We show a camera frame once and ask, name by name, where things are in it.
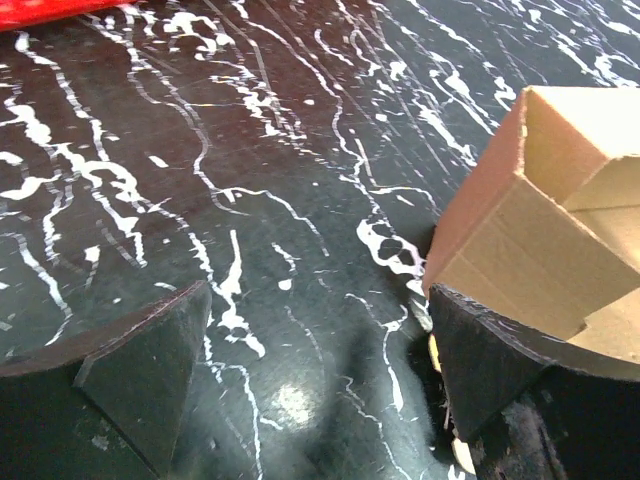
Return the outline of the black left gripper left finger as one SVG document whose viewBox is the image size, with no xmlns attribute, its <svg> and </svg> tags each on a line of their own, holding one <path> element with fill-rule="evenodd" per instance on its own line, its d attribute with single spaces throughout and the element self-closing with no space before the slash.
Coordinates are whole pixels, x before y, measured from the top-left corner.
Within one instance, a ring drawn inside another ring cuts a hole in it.
<svg viewBox="0 0 640 480">
<path fill-rule="evenodd" d="M 198 281 L 2 363 L 2 478 L 167 478 L 210 312 Z"/>
</svg>

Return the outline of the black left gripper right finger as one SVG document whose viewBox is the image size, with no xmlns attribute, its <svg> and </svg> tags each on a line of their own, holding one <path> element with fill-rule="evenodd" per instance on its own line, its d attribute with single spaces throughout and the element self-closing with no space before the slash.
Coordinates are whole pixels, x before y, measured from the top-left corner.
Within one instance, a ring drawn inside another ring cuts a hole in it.
<svg viewBox="0 0 640 480">
<path fill-rule="evenodd" d="M 636 479 L 639 367 L 443 284 L 429 289 L 454 427 L 480 479 Z"/>
</svg>

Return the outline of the brown cardboard box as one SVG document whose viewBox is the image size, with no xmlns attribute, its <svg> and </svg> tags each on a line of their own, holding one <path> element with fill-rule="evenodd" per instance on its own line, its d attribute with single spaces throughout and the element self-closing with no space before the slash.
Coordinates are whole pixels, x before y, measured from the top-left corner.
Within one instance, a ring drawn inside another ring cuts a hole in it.
<svg viewBox="0 0 640 480">
<path fill-rule="evenodd" d="M 434 284 L 639 367 L 638 89 L 525 88 L 435 228 Z"/>
</svg>

